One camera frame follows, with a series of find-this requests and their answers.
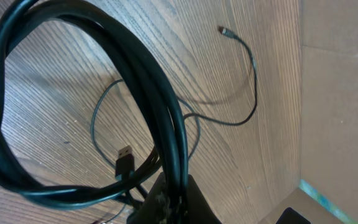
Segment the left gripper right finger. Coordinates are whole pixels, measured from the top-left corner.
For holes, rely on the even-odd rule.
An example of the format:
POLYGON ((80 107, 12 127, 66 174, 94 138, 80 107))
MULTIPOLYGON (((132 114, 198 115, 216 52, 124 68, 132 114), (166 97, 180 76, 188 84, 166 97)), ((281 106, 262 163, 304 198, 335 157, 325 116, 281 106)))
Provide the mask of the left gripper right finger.
POLYGON ((178 205, 180 224, 221 224, 191 175, 181 184, 178 205))

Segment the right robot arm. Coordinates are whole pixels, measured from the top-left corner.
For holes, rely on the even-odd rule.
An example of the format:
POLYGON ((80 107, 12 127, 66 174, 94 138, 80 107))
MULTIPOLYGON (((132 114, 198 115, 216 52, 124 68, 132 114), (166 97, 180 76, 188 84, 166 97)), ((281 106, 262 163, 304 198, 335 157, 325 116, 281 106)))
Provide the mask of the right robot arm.
POLYGON ((283 211, 276 224, 311 224, 311 222, 291 207, 288 207, 283 211))

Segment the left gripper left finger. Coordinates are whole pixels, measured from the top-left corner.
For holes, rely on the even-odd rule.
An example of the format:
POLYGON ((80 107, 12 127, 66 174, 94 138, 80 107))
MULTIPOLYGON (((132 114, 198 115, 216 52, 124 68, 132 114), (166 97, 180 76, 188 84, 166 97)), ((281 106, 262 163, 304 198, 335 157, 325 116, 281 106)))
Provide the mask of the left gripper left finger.
POLYGON ((141 208, 129 216, 129 224, 167 224, 172 213, 164 173, 160 173, 141 208))

